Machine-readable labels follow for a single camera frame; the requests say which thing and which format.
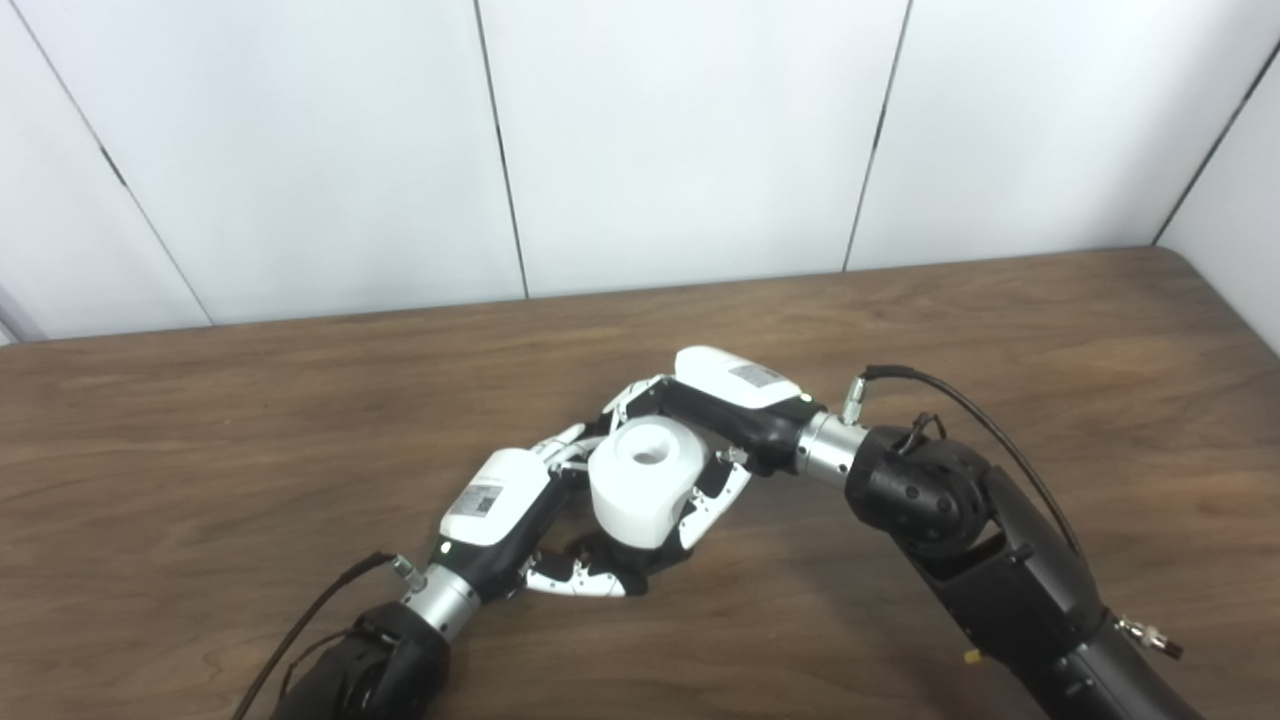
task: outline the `white cylindrical object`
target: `white cylindrical object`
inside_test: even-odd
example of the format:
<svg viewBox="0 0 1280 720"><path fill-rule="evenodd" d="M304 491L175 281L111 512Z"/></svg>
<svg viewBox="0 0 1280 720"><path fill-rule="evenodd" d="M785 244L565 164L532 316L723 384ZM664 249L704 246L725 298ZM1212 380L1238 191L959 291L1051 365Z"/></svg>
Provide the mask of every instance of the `white cylindrical object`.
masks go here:
<svg viewBox="0 0 1280 720"><path fill-rule="evenodd" d="M671 418L627 421L591 455L591 503L611 537L644 550L662 546L680 520L703 465L707 443Z"/></svg>

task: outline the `cable connector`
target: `cable connector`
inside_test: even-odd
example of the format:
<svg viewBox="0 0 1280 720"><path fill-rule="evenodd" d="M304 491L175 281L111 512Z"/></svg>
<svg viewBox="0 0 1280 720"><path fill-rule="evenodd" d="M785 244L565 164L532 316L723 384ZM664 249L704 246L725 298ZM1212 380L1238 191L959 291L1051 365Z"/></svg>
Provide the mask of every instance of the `cable connector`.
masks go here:
<svg viewBox="0 0 1280 720"><path fill-rule="evenodd" d="M863 414L863 395L867 393L867 378L864 375L858 375L854 382L849 384L849 395L845 396L845 406L840 410L840 421L845 425L854 427L858 424L858 416Z"/></svg>
<svg viewBox="0 0 1280 720"><path fill-rule="evenodd" d="M403 555L397 555L396 559L392 560L392 570L394 570L396 574L404 580L410 592L422 592L422 588L426 587L426 578L424 578L422 574L417 571L417 568L415 568L413 564L410 562Z"/></svg>
<svg viewBox="0 0 1280 720"><path fill-rule="evenodd" d="M1116 619L1116 629L1147 650L1162 652L1174 660L1183 657L1183 646L1165 637L1155 625L1144 625L1121 615Z"/></svg>

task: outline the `silver metal cylinder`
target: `silver metal cylinder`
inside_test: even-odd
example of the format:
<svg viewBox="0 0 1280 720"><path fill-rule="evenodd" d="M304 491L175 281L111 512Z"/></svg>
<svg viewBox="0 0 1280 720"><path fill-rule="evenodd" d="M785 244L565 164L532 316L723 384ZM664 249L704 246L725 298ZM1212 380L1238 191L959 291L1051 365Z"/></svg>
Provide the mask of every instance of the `silver metal cylinder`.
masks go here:
<svg viewBox="0 0 1280 720"><path fill-rule="evenodd" d="M457 573L443 565L428 566L424 578L426 585L411 592L403 602L452 643L471 615L480 609L480 596Z"/></svg>
<svg viewBox="0 0 1280 720"><path fill-rule="evenodd" d="M845 489L854 456L867 437L867 428L846 425L831 413L818 413L800 432L796 474Z"/></svg>

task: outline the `black cable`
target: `black cable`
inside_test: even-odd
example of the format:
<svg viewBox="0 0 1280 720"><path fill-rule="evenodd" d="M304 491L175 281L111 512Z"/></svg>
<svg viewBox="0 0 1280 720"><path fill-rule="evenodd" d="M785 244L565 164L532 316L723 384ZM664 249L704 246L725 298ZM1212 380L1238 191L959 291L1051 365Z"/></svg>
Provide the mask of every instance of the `black cable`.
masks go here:
<svg viewBox="0 0 1280 720"><path fill-rule="evenodd" d="M338 575L338 579L334 580L333 584L330 584L328 588L325 588L324 592L321 592L320 596L316 597L315 602L311 603L311 607L307 607L307 611L303 612L301 618L298 618L298 621L294 623L292 628L289 628L289 632L284 635L284 639L282 639L280 644L276 646L275 652L273 652L271 657L266 660L266 664L262 665L262 669L257 671L257 676L253 678L253 683L248 687L247 691L244 691L244 697L241 698L239 706L236 707L236 712L232 714L232 720L244 720L244 714L248 712L248 706L253 703L253 698L257 697L259 691L261 691L262 685L266 684L266 678L270 676L271 670L274 670L276 664L280 662L280 659L284 657L284 653L289 650L289 646L293 644L293 641L298 638L298 634L302 633L302 629L307 626L307 623L310 623L311 619L315 618L316 612L319 612L320 609L324 607L324 603L328 602L329 598L333 597L333 594L339 589L342 589L343 585L346 585L347 583L355 580L356 578L364 575L365 573L372 570L374 568L378 568L379 565L385 565L390 562L392 560L396 560L394 555L387 552L375 552L369 557L348 568L347 571L343 573L342 575Z"/></svg>
<svg viewBox="0 0 1280 720"><path fill-rule="evenodd" d="M1070 547L1071 551L1075 552L1075 555L1080 559L1080 561L1084 562L1085 568L1088 568L1089 561L1084 557L1084 550L1080 547L1080 541L1079 538L1075 537L1075 530L1071 529L1071 523L1066 519L1066 514L1062 512L1062 509L1059 507L1057 501L1053 500L1053 493L1050 492L1048 486L1044 484L1044 480L1039 477L1039 473L1037 473L1036 469L1032 468L1030 460L1028 460L1027 456L1023 455L1023 451L1018 450L1018 446L1014 445L1014 441L1007 434L1005 434L1005 430L1001 430L1000 425L997 425L996 421L992 420L989 415L983 413L980 407L974 405L972 400L965 397L964 393L951 387L950 384L945 383L943 380L940 380L938 378L934 378L928 373L922 373L915 368L908 368L905 365L868 365L867 370L863 372L863 378L867 382L879 378L901 378L908 380L922 382L932 387L933 389L941 392L942 395L946 395L947 397L954 400L960 407L964 407L970 415L973 415L975 420L978 420L979 425L982 425L988 433L991 433L992 437L996 438L997 442L1000 442L1001 447L1005 448L1005 452L1007 452L1009 456L1014 459L1014 462L1018 464L1018 468L1023 471L1024 475L1027 475L1027 479L1030 480L1032 487L1036 488L1037 495L1039 495L1041 500L1044 501L1044 506L1048 507L1050 515L1053 516L1053 521L1057 523L1059 530L1062 532L1062 537L1066 539L1068 547Z"/></svg>

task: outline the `black arm segment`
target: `black arm segment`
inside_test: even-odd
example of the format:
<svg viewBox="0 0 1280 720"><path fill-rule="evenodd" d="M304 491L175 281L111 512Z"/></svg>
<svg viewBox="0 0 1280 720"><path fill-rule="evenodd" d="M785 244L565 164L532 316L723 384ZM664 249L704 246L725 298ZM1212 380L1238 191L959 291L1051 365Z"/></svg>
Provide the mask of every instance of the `black arm segment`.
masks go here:
<svg viewBox="0 0 1280 720"><path fill-rule="evenodd" d="M271 712L271 720L416 719L444 689L449 643L398 602L356 620Z"/></svg>
<svg viewBox="0 0 1280 720"><path fill-rule="evenodd" d="M1053 662L1012 670L1053 720L1204 720L1147 665L1111 616Z"/></svg>
<svg viewBox="0 0 1280 720"><path fill-rule="evenodd" d="M846 486L850 506L863 518L876 501L873 516L881 521L870 524L888 525L974 646L1007 666L1048 717L1203 720L1120 634L1084 561L1002 469L950 439L901 448L897 443L905 436L901 428L868 434ZM904 482L886 482L886 473L897 473ZM948 555L920 547L918 533L895 534L888 521L892 507L918 502L923 493L913 493L913 500L906 488L923 477L952 486L947 497L972 497L975 491L982 501L972 510L982 509L998 532ZM937 518L940 529L946 529L946 519Z"/></svg>

